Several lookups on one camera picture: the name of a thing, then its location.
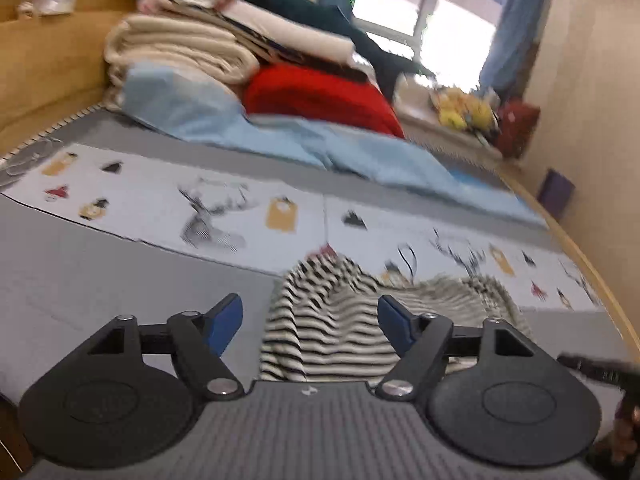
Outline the black white striped garment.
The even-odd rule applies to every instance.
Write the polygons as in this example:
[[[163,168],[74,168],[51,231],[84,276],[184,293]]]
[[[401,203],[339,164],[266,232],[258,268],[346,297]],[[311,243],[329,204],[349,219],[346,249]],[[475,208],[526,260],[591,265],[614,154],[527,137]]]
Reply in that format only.
[[[398,360],[378,326],[383,295],[413,314],[433,312],[457,326],[503,318],[525,336],[532,333],[509,293],[490,276],[439,275],[395,285],[345,256],[317,254],[299,261],[274,292],[260,347],[260,379],[376,384]]]

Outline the grey printed bed sheet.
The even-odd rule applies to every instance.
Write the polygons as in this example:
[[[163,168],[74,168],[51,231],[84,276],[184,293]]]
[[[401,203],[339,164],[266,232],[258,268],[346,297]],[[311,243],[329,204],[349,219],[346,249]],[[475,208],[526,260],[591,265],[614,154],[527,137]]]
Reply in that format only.
[[[229,294],[243,322],[224,362],[249,384],[274,292],[317,254],[395,285],[490,276],[545,352],[631,360],[596,284],[544,224],[96,110],[1,162],[2,393],[18,400],[113,318],[163,323]]]

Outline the purple box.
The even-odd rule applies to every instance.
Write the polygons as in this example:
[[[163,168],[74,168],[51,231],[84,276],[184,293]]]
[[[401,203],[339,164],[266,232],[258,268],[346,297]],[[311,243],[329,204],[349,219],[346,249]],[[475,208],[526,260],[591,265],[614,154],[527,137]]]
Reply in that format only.
[[[537,200],[555,220],[560,220],[573,197],[575,185],[567,177],[549,168],[541,183]]]

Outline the red spotted cushion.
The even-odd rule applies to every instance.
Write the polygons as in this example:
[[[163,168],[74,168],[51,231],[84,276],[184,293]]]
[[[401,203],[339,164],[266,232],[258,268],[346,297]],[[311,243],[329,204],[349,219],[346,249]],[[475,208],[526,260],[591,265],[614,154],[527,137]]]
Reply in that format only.
[[[496,148],[506,159],[519,159],[528,147],[540,117],[540,108],[522,99],[510,99],[498,113],[500,133]]]

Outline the yellow plush toys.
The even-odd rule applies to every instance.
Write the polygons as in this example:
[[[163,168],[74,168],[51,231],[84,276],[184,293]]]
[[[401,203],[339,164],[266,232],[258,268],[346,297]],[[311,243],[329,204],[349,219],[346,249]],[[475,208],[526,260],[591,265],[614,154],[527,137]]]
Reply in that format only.
[[[490,104],[457,87],[431,91],[432,107],[439,125],[458,131],[490,133],[498,130],[498,119]]]

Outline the light blue blanket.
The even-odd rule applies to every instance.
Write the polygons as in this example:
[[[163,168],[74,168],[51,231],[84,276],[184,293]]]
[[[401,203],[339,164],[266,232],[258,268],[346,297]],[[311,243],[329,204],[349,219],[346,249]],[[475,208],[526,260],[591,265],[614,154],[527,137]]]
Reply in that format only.
[[[419,145],[332,122],[288,116],[250,119],[230,89],[190,68],[131,65],[116,103],[122,114],[184,142],[356,174],[497,218],[544,224],[516,194],[458,179]]]

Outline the blue curtain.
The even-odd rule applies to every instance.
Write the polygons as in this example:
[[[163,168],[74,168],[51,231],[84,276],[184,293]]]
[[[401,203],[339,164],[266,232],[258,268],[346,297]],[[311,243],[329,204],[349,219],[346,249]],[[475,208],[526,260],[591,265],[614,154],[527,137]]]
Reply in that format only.
[[[532,45],[546,0],[506,0],[485,64],[480,88],[509,91]]]

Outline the red blanket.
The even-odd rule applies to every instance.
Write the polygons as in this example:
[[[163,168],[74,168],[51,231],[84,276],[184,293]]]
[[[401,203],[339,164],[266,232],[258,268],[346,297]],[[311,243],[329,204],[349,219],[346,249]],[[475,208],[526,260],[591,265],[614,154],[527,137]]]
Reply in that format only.
[[[283,115],[334,122],[402,139],[392,106],[370,81],[354,81],[288,64],[262,68],[242,103],[250,115]]]

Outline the cream folded blanket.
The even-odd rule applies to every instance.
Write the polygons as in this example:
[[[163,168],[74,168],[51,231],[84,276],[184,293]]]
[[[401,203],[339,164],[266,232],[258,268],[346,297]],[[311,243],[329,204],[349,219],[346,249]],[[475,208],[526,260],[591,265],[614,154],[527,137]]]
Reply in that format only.
[[[106,36],[103,57],[110,85],[103,104],[122,106],[122,88],[130,67],[154,62],[197,70],[228,87],[246,84],[259,70],[256,56],[232,32],[183,18],[131,14]]]

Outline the window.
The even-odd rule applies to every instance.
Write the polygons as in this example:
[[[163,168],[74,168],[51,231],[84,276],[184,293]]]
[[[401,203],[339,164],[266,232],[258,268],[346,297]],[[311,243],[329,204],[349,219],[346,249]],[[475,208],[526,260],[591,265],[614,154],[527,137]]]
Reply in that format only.
[[[470,91],[494,39],[504,0],[352,0],[355,23],[383,50]]]

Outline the white item on headboard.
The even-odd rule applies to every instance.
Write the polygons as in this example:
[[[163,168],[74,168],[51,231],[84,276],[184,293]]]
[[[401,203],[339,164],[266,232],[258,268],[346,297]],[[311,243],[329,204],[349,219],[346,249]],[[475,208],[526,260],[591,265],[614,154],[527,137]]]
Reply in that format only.
[[[73,14],[77,0],[32,0],[23,1],[16,7],[19,18],[35,16],[58,16]]]

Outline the dark green garment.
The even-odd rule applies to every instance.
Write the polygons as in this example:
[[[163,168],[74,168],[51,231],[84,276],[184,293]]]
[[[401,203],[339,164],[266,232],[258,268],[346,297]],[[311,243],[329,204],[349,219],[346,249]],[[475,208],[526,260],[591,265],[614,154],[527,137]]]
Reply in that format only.
[[[365,32],[353,25],[337,6],[322,6],[311,0],[245,0],[297,24],[344,36],[352,40],[356,52],[373,67],[382,95],[393,102],[401,74],[436,76],[419,62],[383,51]]]

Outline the wooden bed frame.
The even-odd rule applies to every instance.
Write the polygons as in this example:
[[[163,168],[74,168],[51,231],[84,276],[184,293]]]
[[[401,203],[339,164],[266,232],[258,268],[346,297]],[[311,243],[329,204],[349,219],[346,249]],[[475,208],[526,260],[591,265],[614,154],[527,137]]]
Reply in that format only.
[[[1,0],[1,154],[14,154],[106,88],[107,33],[137,0],[76,0],[71,14],[28,18]]]

